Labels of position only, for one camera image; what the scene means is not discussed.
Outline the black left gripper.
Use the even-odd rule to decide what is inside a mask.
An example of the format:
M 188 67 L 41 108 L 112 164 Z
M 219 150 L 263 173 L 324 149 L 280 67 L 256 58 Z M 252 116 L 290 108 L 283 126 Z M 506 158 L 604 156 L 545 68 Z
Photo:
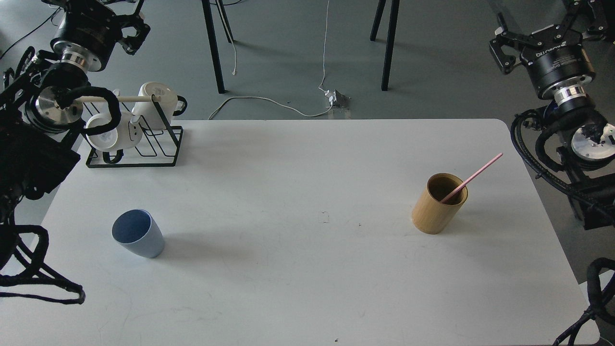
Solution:
M 98 0 L 58 0 L 55 6 L 64 9 L 63 19 L 50 42 L 60 57 L 78 55 L 88 72 L 104 70 L 117 42 L 129 55 L 137 51 L 151 31 L 141 14 L 117 15 Z M 124 37 L 122 30 L 133 28 L 135 34 Z

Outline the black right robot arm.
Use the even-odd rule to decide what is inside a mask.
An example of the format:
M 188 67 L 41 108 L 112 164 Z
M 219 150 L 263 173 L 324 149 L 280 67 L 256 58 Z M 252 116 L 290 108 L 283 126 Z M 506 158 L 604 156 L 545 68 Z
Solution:
M 614 41 L 612 0 L 565 0 L 561 22 L 529 35 L 515 33 L 497 13 L 490 53 L 503 74 L 524 66 L 548 105 L 516 114 L 514 149 L 538 179 L 567 195 L 584 229 L 614 225 L 614 174 L 587 172 L 614 162 L 614 126 L 595 107 L 586 87 L 595 70 L 585 41 Z

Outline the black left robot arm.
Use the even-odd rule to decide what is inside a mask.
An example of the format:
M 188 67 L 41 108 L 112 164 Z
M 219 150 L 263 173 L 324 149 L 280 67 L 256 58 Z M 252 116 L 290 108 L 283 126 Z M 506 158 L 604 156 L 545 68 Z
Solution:
M 134 55 L 149 25 L 141 16 L 142 0 L 129 14 L 116 14 L 109 0 L 49 0 L 64 11 L 50 50 L 29 47 L 16 69 L 2 77 L 0 130 L 1 265 L 22 265 L 3 274 L 2 287 L 50 285 L 75 293 L 57 299 L 2 292 L 2 297 L 28 297 L 65 305 L 82 304 L 85 292 L 45 262 L 48 231 L 39 225 L 17 225 L 14 212 L 23 199 L 36 200 L 61 184 L 79 162 L 73 151 L 78 136 L 117 129 L 120 101 L 107 88 L 92 86 L 88 72 L 101 72 L 116 44 Z

